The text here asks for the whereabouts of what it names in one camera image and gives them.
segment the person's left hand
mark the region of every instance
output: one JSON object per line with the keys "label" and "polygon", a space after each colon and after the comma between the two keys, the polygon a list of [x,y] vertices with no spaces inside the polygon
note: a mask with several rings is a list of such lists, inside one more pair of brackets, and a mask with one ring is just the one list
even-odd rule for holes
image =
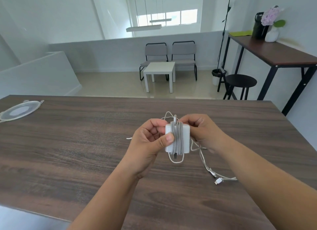
{"label": "person's left hand", "polygon": [[166,124],[166,120],[150,119],[133,134],[121,164],[138,179],[149,172],[160,149],[173,143],[173,134],[165,135]]}

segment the person's right hand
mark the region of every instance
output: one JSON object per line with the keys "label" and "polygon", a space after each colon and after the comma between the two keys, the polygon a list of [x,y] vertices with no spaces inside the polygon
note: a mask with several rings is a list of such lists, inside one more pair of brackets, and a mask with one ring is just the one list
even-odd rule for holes
{"label": "person's right hand", "polygon": [[205,114],[186,115],[179,121],[190,125],[191,137],[209,150],[220,150],[229,137]]}

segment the round white lid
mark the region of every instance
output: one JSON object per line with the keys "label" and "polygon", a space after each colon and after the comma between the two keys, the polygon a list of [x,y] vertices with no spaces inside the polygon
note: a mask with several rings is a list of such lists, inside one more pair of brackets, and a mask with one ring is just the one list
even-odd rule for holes
{"label": "round white lid", "polygon": [[4,112],[1,112],[0,122],[16,120],[26,115],[29,115],[32,112],[36,111],[41,106],[42,103],[43,103],[43,100],[41,102],[36,100],[24,101],[21,104],[18,104],[16,106],[11,107],[10,109],[7,109]]}

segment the chair backrest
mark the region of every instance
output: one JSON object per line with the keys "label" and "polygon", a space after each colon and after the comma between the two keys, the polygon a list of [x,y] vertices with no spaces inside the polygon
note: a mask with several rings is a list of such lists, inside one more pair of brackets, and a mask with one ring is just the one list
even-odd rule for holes
{"label": "chair backrest", "polygon": [[172,46],[173,55],[194,55],[196,54],[196,44],[194,41],[174,42]]}
{"label": "chair backrest", "polygon": [[166,43],[151,43],[145,46],[146,56],[166,56],[167,46]]}

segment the black electrical cord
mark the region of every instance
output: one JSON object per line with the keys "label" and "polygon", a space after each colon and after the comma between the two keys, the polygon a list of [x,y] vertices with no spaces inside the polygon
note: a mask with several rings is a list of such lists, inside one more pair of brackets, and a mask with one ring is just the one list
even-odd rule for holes
{"label": "black electrical cord", "polygon": [[230,0],[229,0],[229,2],[228,2],[226,19],[224,20],[224,21],[225,21],[225,23],[224,23],[224,31],[222,32],[222,41],[221,41],[220,51],[219,51],[219,55],[218,55],[218,65],[217,65],[217,69],[219,69],[221,50],[222,50],[222,45],[223,45],[223,43],[224,43],[224,34],[226,33],[226,29],[227,29],[227,20],[228,20],[228,13],[229,13],[229,5],[230,5]]}

